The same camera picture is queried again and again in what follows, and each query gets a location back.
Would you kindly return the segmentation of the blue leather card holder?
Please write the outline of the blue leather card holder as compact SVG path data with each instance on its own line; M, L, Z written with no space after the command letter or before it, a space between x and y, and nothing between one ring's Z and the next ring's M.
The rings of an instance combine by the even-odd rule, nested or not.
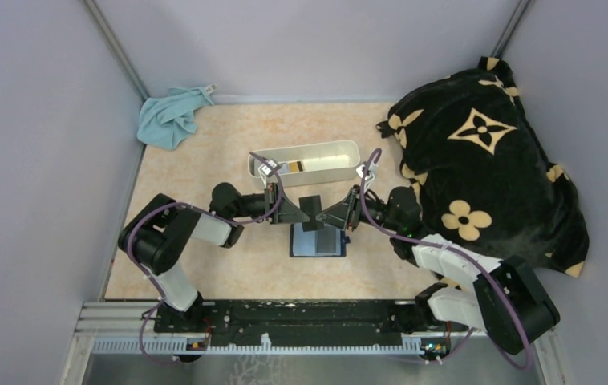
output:
M302 224L290 226L290 257L345 257L348 237L330 225L320 230L303 230Z

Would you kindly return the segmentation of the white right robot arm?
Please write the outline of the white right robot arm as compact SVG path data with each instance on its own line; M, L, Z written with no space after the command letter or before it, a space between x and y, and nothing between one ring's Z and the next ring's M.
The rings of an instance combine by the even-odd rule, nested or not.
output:
M387 201L355 185L338 203L317 213L317 221L342 231L373 225L389 235L399 258L453 280L429 286L415 297L427 323L455 322L485 332L505 353L525 350L561 320L557 307L528 263L467 251L439 234L417 237L420 207L411 188L391 190Z

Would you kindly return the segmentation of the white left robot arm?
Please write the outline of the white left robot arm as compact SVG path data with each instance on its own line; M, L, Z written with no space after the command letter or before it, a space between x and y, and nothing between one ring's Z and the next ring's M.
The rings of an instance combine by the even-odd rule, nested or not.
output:
M118 247L146 274L163 304L190 319L200 314L203 298L180 263L189 240L228 249L237 243L246 224L294 224L309 219L276 183L268 184L262 193L241 194L225 182L214 187L209 210L157 194L120 232Z

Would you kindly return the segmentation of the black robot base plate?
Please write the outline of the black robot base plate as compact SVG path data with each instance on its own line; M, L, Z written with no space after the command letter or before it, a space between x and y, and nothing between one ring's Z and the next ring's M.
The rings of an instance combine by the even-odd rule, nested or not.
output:
M213 347L255 347L267 335L275 347L396 347L404 335L443 334L412 300L205 300L187 315L163 305L157 333L200 333Z

